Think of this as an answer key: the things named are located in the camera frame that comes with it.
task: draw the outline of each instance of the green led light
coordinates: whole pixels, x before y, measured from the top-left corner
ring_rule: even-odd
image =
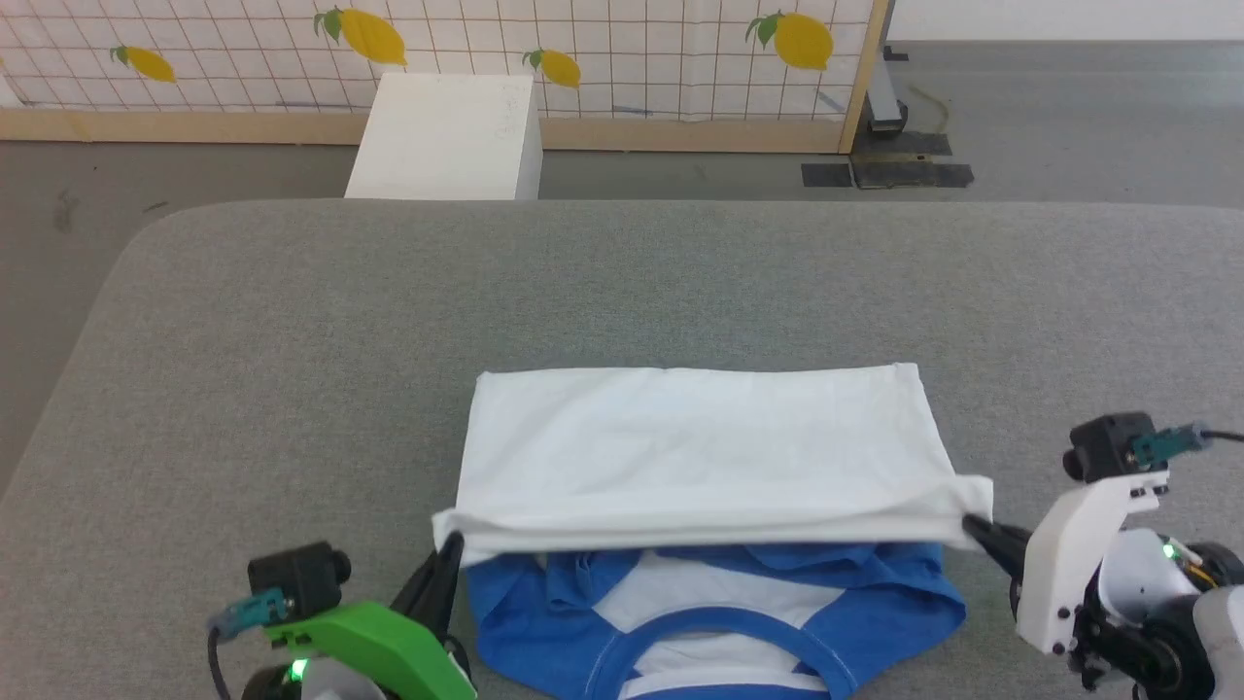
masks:
[[[307,669],[307,660],[296,659],[292,664],[290,664],[290,680],[295,683],[301,683],[302,671],[305,671],[306,669]]]

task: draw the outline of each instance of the wooden frame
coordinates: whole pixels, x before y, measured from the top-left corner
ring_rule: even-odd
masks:
[[[876,0],[846,119],[708,121],[551,119],[540,122],[555,150],[707,150],[850,153],[891,0]],[[367,114],[73,112],[0,109],[0,139],[357,145]]]

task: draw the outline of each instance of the white block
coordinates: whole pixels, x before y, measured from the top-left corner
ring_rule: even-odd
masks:
[[[355,199],[535,199],[531,76],[384,73],[350,173]]]

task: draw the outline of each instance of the yellow lemon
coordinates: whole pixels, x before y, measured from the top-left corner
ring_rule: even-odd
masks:
[[[159,53],[134,46],[113,46],[108,51],[108,58],[121,61],[123,66],[133,66],[136,71],[152,80],[160,82],[177,82],[173,75],[173,66],[160,57]]]
[[[775,12],[768,17],[756,17],[748,25],[744,39],[756,30],[761,46],[768,46],[774,39],[778,56],[792,68],[824,71],[830,67],[830,55],[833,53],[833,37],[829,27],[816,17],[799,12]]]
[[[522,60],[529,61],[532,68],[544,66],[545,77],[555,85],[578,87],[578,78],[582,76],[578,63],[561,51],[536,48],[524,53]]]
[[[353,7],[333,7],[316,15],[312,22],[316,34],[323,26],[325,34],[337,44],[341,44],[341,35],[345,34],[350,47],[369,61],[406,65],[406,42],[393,25],[382,17]]]

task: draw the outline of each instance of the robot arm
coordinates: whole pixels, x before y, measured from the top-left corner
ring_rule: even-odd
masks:
[[[964,520],[1011,576],[1019,635],[1066,655],[1086,690],[1128,676],[1133,695],[1148,700],[1244,698],[1240,561],[1212,543],[1120,532],[1128,515],[1157,509],[1169,459],[1229,435],[1198,425],[1156,433],[1144,414],[1103,417],[1071,431],[1064,467],[1085,486],[1060,497],[1034,532]]]

